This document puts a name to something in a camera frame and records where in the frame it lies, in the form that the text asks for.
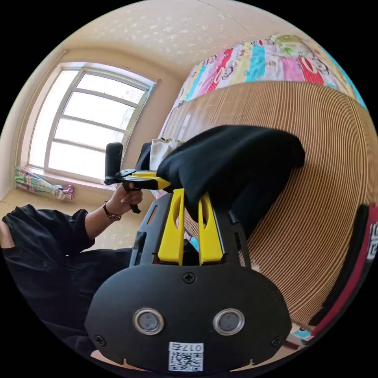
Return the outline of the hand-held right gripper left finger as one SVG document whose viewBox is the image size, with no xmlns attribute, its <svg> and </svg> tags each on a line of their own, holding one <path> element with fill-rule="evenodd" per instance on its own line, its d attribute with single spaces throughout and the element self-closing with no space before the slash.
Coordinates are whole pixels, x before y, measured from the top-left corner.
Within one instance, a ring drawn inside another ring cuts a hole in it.
<svg viewBox="0 0 378 378">
<path fill-rule="evenodd" d="M 184 189 L 175 189 L 170 199 L 167 219 L 157 254 L 161 263 L 183 264 L 184 202 Z"/>
</svg>

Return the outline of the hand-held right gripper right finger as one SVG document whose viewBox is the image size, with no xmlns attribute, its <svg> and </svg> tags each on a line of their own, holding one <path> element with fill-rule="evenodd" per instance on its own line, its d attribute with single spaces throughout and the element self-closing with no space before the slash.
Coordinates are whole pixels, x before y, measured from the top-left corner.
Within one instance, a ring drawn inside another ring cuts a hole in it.
<svg viewBox="0 0 378 378">
<path fill-rule="evenodd" d="M 218 227 L 209 195 L 204 194 L 198 204 L 199 263 L 220 263 L 223 257 Z"/>
</svg>

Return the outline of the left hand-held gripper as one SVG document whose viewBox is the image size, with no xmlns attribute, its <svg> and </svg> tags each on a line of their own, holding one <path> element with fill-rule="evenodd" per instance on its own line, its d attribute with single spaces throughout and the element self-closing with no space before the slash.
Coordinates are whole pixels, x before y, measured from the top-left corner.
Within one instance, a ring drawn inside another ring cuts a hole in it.
<svg viewBox="0 0 378 378">
<path fill-rule="evenodd" d="M 171 183 L 162 179 L 160 177 L 156 177 L 156 171 L 135 171 L 132 173 L 132 176 L 140 178 L 138 181 L 138 188 L 139 189 L 146 189 L 146 190 L 164 190 L 171 186 Z M 122 183 L 120 186 L 123 186 L 126 191 L 139 191 L 138 189 L 134 188 L 134 183 Z M 139 204 L 132 205 L 132 209 L 130 210 L 133 213 L 139 214 Z"/>
</svg>

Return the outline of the person's left hand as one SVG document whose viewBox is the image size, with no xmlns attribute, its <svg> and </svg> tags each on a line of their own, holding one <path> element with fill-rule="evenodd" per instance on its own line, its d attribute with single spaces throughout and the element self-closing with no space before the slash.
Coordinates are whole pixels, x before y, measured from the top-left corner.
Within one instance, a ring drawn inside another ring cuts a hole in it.
<svg viewBox="0 0 378 378">
<path fill-rule="evenodd" d="M 123 216 L 132 209 L 132 205 L 141 203 L 142 199 L 142 191 L 126 191 L 123 186 L 119 186 L 106 203 L 106 209 L 110 214 Z"/>
</svg>

